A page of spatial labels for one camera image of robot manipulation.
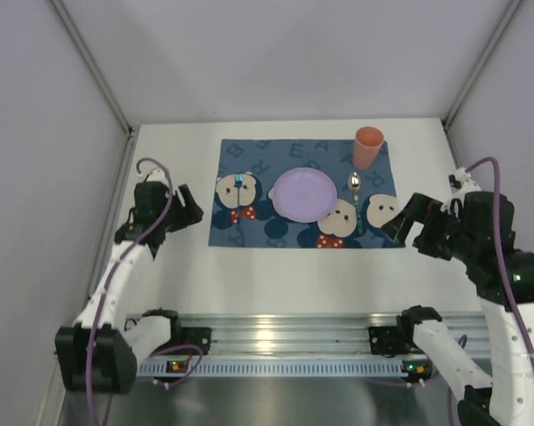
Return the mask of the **silver spoon green handle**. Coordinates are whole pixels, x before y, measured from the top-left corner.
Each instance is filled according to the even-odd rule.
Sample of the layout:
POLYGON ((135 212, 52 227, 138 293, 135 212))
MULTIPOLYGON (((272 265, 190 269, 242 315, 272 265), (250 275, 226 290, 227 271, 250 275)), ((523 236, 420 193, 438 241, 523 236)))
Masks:
POLYGON ((361 205, 359 201, 359 191, 361 189, 361 178, 358 175, 356 171, 353 171, 349 174, 348 177, 348 188, 352 194, 354 206, 356 209, 356 215, 357 215, 357 232, 360 235, 363 235, 365 232, 364 225, 363 225, 363 218, 362 218, 362 212, 361 212, 361 205))

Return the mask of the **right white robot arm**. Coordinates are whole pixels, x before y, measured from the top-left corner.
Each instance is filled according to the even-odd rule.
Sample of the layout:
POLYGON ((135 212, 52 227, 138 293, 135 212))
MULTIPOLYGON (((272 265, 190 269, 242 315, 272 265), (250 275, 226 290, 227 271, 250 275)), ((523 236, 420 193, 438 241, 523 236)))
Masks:
POLYGON ((464 264, 485 317, 491 372, 476 365, 432 307, 402 311, 397 329, 444 378, 461 424, 534 425, 534 253, 514 245, 514 204, 506 196, 482 190, 464 168, 449 181, 450 200, 415 193, 381 230, 401 244, 420 224, 412 243, 419 253, 464 264))

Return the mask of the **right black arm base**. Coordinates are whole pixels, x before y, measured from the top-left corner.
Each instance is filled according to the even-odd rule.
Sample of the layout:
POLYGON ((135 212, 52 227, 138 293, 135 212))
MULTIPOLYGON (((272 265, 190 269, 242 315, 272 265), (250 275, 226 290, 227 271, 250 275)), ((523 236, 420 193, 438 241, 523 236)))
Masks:
POLYGON ((372 355, 384 358, 419 354, 421 350, 410 343, 406 336, 394 326, 369 327, 368 337, 372 355))

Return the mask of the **orange plastic cup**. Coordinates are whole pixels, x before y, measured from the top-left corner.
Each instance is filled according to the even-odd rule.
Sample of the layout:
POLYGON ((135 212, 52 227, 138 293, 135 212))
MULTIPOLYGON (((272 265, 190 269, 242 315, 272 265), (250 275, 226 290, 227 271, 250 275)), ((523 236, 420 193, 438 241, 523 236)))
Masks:
POLYGON ((353 165, 361 170, 367 170, 373 164, 385 138, 383 133, 371 126, 357 130, 354 138, 353 165))

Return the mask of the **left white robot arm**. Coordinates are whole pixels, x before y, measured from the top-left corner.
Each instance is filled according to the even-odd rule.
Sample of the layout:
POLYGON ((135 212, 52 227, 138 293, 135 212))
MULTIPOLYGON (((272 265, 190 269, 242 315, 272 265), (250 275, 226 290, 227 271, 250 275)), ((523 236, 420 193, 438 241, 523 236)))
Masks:
POLYGON ((187 185, 173 187, 157 167, 141 176, 134 205, 117 229, 106 270, 82 312, 55 335, 67 391, 127 394, 138 366, 157 351, 182 342, 177 312, 153 308, 126 328, 127 310, 170 233, 198 224, 203 211, 187 185))

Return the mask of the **purple plastic plate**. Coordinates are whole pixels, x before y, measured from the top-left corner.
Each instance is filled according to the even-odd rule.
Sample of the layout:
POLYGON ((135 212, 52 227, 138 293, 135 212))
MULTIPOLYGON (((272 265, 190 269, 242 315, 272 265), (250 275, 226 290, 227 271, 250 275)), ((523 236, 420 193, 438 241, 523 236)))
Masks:
POLYGON ((278 177, 271 189, 271 200, 280 216, 297 223, 312 223, 332 211, 337 189, 320 170, 293 168, 278 177))

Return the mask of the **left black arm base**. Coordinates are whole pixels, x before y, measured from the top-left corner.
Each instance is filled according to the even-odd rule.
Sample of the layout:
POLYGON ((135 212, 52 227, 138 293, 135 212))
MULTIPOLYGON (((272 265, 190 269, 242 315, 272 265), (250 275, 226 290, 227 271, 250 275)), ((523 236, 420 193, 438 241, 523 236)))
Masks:
POLYGON ((182 327, 182 330, 172 337, 172 345, 190 344, 200 348, 204 355, 208 355, 212 341, 211 335, 210 327, 182 327))

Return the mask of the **blue bear print placemat cloth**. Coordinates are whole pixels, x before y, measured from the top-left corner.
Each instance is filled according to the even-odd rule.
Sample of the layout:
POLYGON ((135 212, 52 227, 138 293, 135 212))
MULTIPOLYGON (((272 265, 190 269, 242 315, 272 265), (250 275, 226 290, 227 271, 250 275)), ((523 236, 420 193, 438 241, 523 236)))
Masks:
POLYGON ((381 227, 400 210, 390 167, 389 148, 381 146, 373 164, 359 171, 359 201, 365 232, 357 232, 357 215, 348 177, 351 139, 225 139, 221 143, 208 244, 211 247, 261 249, 390 249, 394 242, 381 227), (326 173, 337 189, 334 210, 325 219, 297 223, 280 216, 271 189, 284 172, 313 168, 326 173), (242 232, 236 229, 236 172, 242 232))

